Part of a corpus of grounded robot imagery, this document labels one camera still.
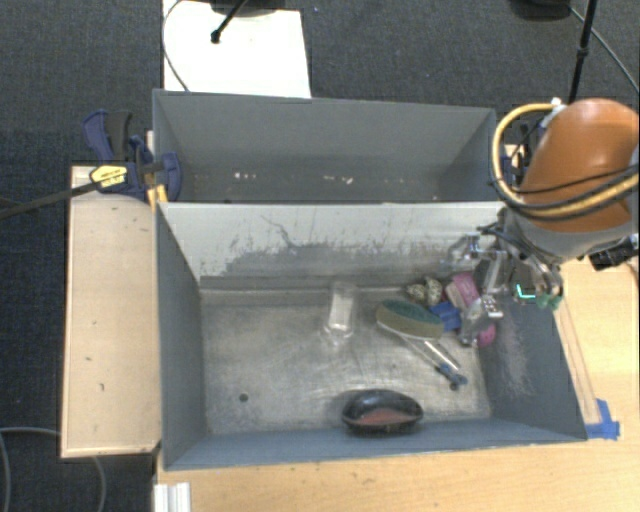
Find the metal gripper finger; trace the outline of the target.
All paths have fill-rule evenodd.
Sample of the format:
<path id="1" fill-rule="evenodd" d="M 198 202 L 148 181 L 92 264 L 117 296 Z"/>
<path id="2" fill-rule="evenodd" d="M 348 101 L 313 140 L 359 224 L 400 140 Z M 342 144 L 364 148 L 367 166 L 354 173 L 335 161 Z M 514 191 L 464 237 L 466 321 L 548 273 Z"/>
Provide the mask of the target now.
<path id="1" fill-rule="evenodd" d="M 492 295 L 482 295 L 463 313 L 459 340 L 463 345 L 488 347 L 497 337 L 496 323 L 504 316 Z"/>
<path id="2" fill-rule="evenodd" d="M 444 266 L 476 266 L 482 255 L 480 238 L 479 232 L 462 235 L 447 248 L 441 263 Z"/>

